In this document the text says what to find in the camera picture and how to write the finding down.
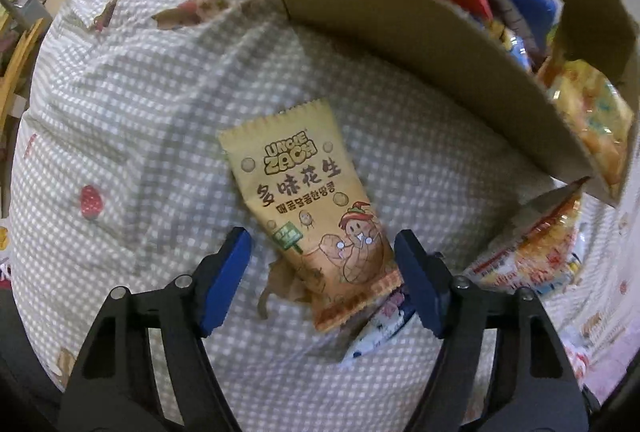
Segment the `yellow packaging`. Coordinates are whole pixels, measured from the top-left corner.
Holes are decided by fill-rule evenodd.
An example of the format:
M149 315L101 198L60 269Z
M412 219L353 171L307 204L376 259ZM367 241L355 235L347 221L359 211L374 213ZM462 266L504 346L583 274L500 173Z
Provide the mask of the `yellow packaging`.
M626 163L632 110L609 79L584 60L565 61L555 54L538 76L559 112L595 158L611 193L617 194Z
M328 331L402 280L331 109L315 100L220 134L248 208Z

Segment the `screw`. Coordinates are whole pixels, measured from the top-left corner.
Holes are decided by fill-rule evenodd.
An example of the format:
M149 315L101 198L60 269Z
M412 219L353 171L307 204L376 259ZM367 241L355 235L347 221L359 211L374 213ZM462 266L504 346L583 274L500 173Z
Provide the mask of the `screw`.
M533 298L535 298L535 295L533 294L533 291L528 287L524 287L520 289L520 298L527 302L530 302L533 300Z
M124 297L124 295L127 294L127 289L122 286L114 287L111 290L110 294L111 298L113 298L114 300L120 300L122 297Z
M180 275L177 279L175 279L175 285L180 289L184 289L189 287L193 282L193 278L190 275Z
M456 289L467 289L470 285L469 279L458 275L453 277L453 287Z

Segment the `gray gingham cushion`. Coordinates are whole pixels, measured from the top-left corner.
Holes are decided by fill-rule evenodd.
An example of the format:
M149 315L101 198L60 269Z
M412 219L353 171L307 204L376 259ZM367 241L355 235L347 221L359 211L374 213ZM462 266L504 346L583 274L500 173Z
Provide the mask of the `gray gingham cushion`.
M108 1L63 5L18 134L14 292L44 367L59 374L61 348L78 354L111 288L163 287L243 225L254 237L252 259L226 322L206 340L242 428L402 430L439 342L414 319L388 347L339 368L348 333L316 333L307 307L271 298L271 317L260 320L255 306L276 252L244 207L216 134L327 97L389 236L412 228L455 271L552 180L428 84L291 25L279 0L229 0L214 20L175 31L159 31L151 16L184 0L120 0L98 33L92 22ZM83 189L101 201L88 218ZM597 320L594 358L630 317L636 273L627 236L638 192L635 167L617 212L587 200L581 281L546 302L558 328ZM487 333L473 409L491 344ZM152 347L162 404L179 420L158 333Z

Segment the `cartoon peanut character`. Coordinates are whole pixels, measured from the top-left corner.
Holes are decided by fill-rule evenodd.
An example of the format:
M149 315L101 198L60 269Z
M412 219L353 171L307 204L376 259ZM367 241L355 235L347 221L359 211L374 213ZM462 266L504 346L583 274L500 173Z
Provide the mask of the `cartoon peanut character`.
M391 253L379 223L364 206L369 203L353 203L340 219L338 226L345 232L345 238L324 235L320 241L320 250L341 269L350 284L364 284L377 277L385 257Z

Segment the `cardboard box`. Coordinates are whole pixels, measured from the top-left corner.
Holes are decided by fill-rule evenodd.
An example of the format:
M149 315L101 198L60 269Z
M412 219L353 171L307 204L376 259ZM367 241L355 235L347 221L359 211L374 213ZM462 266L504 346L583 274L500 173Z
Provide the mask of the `cardboard box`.
M638 27L621 0L564 0L559 36L601 70L638 111ZM551 176L591 176L587 191L616 205L593 157L528 75L447 0L283 0L292 20L364 44L480 116ZM629 134L629 154L636 122Z

